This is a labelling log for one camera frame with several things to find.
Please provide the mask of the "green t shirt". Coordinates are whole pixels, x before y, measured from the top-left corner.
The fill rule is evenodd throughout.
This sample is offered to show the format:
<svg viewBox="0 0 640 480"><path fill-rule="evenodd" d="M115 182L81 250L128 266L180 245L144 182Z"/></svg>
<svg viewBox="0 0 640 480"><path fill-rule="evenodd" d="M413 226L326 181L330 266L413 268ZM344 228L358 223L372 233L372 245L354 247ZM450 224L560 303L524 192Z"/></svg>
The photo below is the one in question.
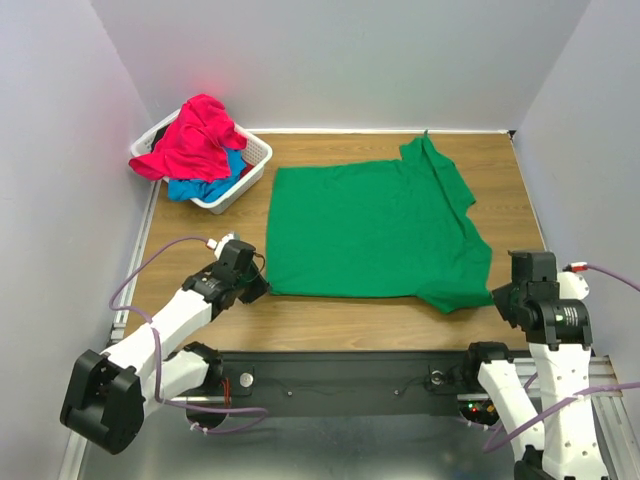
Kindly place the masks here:
<svg viewBox="0 0 640 480"><path fill-rule="evenodd" d="M476 199L427 135L399 158L277 171L266 230L275 295L416 297L448 314L492 302Z"/></svg>

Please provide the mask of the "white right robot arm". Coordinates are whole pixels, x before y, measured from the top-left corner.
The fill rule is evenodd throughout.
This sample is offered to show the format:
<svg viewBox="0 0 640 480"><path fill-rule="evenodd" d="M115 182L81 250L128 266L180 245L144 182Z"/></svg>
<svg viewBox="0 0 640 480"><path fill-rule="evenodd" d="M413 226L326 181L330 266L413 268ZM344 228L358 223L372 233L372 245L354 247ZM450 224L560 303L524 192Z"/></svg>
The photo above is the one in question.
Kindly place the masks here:
<svg viewBox="0 0 640 480"><path fill-rule="evenodd" d="M502 319L525 335L542 408L535 409L503 343L470 344L461 381L483 390L497 411L515 478L607 479L590 399L593 335L584 303L589 288L581 275L586 267L559 271L547 251L509 255L511 280L491 297Z"/></svg>

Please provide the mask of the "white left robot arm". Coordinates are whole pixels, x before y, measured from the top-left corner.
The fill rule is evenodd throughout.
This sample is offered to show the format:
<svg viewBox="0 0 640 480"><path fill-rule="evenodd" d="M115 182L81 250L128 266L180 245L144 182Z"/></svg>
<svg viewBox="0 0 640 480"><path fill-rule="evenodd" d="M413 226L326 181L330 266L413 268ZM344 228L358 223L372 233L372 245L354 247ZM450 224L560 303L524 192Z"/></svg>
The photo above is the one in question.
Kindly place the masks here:
<svg viewBox="0 0 640 480"><path fill-rule="evenodd" d="M250 304L269 284L255 261L256 248L230 233L207 239L213 263L188 276L169 302L128 337L102 352L87 350L75 361L60 412L60 423L111 454L137 437L143 422L162 406L216 415L250 415L254 424L268 414L262 407L203 407L179 400L196 389L210 394L220 386L228 397L220 354L191 334L211 323L235 302Z"/></svg>

